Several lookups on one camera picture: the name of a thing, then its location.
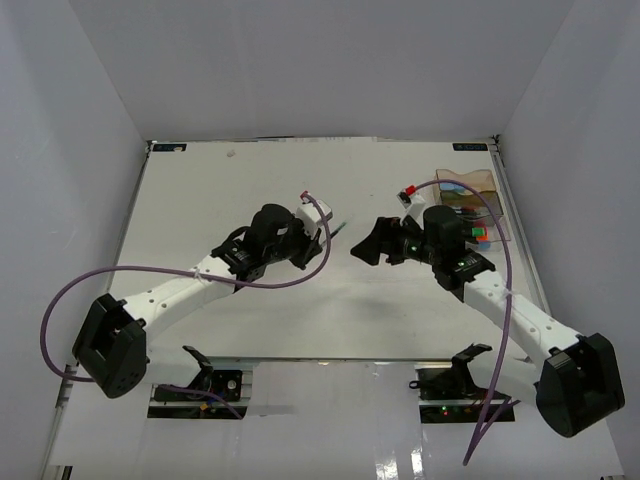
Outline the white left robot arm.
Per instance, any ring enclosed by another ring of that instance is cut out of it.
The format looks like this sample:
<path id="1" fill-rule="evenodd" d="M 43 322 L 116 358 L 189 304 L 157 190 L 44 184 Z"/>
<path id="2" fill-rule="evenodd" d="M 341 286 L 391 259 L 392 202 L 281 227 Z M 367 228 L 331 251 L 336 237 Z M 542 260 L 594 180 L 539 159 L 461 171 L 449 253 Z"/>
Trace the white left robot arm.
<path id="1" fill-rule="evenodd" d="M 264 205 L 251 223 L 232 232 L 186 274 L 116 299 L 104 294 L 89 309 L 72 354 L 109 398 L 140 383 L 178 388 L 199 399 L 211 387 L 213 367 L 196 348 L 162 348 L 156 340 L 207 304 L 255 286 L 268 266 L 288 261 L 305 269 L 326 253 L 331 208 L 304 200 L 294 212 Z"/>

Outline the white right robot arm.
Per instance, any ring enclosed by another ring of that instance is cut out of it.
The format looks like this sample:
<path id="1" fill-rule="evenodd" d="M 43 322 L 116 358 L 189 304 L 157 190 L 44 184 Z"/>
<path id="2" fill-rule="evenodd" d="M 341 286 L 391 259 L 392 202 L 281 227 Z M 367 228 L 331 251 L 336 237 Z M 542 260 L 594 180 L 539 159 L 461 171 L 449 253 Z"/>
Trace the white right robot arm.
<path id="1" fill-rule="evenodd" d="M 514 294 L 486 257 L 467 245 L 471 231 L 447 206 L 427 208 L 423 221 L 380 217 L 352 256 L 376 266 L 414 260 L 429 265 L 437 283 L 509 335 L 527 361 L 504 360 L 493 383 L 497 353 L 473 344 L 451 359 L 444 383 L 472 399 L 493 386 L 533 405 L 559 435 L 571 438 L 622 409 L 624 390 L 611 342 L 585 336 L 553 319 L 527 298 Z"/>

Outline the blue correction tape case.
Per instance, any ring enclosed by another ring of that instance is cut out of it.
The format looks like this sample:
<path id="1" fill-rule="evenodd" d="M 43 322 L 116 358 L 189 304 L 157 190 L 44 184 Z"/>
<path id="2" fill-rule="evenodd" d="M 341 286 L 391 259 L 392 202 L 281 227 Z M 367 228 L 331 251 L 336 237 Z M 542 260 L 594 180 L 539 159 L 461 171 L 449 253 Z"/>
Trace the blue correction tape case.
<path id="1" fill-rule="evenodd" d="M 452 192 L 452 193 L 456 193 L 456 194 L 460 194 L 460 195 L 465 195 L 466 193 L 466 188 L 463 186 L 460 186 L 458 184 L 455 183 L 451 183 L 451 182 L 443 182 L 439 184 L 440 186 L 440 191 L 442 193 L 444 192 Z"/>

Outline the green gel pen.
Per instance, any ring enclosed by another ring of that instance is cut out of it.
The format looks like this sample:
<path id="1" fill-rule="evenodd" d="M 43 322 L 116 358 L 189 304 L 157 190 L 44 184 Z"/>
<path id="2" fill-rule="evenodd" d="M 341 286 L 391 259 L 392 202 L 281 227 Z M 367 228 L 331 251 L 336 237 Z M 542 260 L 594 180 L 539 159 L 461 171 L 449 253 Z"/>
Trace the green gel pen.
<path id="1" fill-rule="evenodd" d="M 331 238 L 337 236 L 351 221 L 353 220 L 353 216 L 347 217 L 345 220 L 342 220 L 332 231 Z"/>

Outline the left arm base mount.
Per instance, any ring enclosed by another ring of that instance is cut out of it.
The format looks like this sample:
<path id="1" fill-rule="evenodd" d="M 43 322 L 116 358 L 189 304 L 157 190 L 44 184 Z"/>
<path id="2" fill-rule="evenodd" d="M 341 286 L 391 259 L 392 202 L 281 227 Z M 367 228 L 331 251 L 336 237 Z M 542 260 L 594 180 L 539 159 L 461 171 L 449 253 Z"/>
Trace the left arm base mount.
<path id="1" fill-rule="evenodd" d="M 148 409 L 149 418 L 184 420 L 242 420 L 247 413 L 243 399 L 244 371 L 216 369 L 211 361 L 191 346 L 183 350 L 198 366 L 187 386 L 155 387 Z"/>

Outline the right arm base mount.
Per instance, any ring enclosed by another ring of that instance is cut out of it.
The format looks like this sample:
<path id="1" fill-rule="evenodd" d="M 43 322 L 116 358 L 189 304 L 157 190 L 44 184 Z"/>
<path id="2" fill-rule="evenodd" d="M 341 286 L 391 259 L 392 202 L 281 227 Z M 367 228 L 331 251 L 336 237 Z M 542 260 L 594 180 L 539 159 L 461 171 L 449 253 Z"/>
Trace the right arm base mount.
<path id="1" fill-rule="evenodd" d="M 475 424 L 486 403 L 488 380 L 477 386 L 468 369 L 477 356 L 486 357 L 492 348 L 471 344 L 449 363 L 435 362 L 415 368 L 409 388 L 418 392 L 419 414 L 423 425 Z"/>

